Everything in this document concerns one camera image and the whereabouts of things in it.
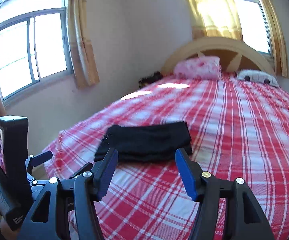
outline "folded black fabric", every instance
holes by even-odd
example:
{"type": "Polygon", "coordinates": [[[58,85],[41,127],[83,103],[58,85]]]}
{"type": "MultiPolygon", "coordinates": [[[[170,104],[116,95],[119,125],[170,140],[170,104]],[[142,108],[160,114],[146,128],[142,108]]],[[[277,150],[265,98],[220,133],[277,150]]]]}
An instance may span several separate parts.
{"type": "Polygon", "coordinates": [[[113,125],[104,135],[94,161],[103,160],[110,147],[118,150],[120,162],[173,160],[179,147],[184,147],[188,154],[192,154],[190,141],[190,133],[185,122],[141,127],[113,125]]]}

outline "headboard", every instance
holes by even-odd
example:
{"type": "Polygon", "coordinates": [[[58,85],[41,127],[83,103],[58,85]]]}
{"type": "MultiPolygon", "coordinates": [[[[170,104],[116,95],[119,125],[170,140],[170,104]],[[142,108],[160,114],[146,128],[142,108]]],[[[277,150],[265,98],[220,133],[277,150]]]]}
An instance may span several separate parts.
{"type": "Polygon", "coordinates": [[[238,69],[256,69],[275,76],[270,63],[256,50],[242,41],[223,37],[204,37],[177,49],[161,69],[163,75],[173,72],[179,61],[191,57],[218,56],[222,71],[235,72],[238,69]]]}

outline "pillow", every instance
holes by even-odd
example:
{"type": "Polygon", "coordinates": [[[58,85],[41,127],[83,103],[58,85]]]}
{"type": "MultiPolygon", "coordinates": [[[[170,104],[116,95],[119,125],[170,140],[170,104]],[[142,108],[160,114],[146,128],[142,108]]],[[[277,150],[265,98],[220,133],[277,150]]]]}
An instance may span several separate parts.
{"type": "Polygon", "coordinates": [[[216,56],[202,56],[180,61],[173,74],[186,79],[217,79],[221,78],[220,59],[216,56]]]}
{"type": "Polygon", "coordinates": [[[238,73],[238,80],[251,81],[261,84],[267,84],[272,87],[279,87],[278,81],[274,76],[259,70],[241,70],[238,73]]]}

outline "window sill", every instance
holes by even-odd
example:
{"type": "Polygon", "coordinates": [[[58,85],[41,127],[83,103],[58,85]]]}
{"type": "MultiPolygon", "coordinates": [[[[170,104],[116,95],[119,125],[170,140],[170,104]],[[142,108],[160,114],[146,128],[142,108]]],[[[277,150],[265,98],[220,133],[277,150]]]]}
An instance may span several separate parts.
{"type": "Polygon", "coordinates": [[[19,91],[18,93],[14,94],[13,96],[9,97],[8,99],[3,101],[3,105],[6,109],[14,106],[15,104],[19,103],[25,98],[32,96],[39,91],[42,91],[46,88],[49,88],[59,82],[67,80],[73,76],[73,73],[65,73],[62,76],[58,76],[56,78],[49,79],[43,83],[36,83],[31,85],[30,87],[25,88],[24,90],[19,91]]]}

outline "blue clamp pad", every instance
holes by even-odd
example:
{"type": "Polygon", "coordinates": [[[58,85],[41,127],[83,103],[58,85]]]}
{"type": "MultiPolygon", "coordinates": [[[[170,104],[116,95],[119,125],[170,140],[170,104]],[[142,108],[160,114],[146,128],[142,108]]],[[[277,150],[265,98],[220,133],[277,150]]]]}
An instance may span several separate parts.
{"type": "Polygon", "coordinates": [[[94,174],[94,201],[100,201],[106,194],[118,163],[118,151],[110,148],[102,161],[96,162],[91,172],[94,174]]]}
{"type": "Polygon", "coordinates": [[[189,159],[186,151],[183,148],[177,149],[175,152],[175,163],[179,170],[180,176],[187,195],[197,202],[201,195],[198,191],[201,188],[200,174],[202,169],[198,163],[189,159]]]}
{"type": "Polygon", "coordinates": [[[41,153],[39,155],[36,155],[31,158],[30,164],[33,167],[37,167],[41,165],[42,163],[45,163],[46,161],[50,160],[52,158],[52,151],[47,151],[45,153],[41,153]]]}

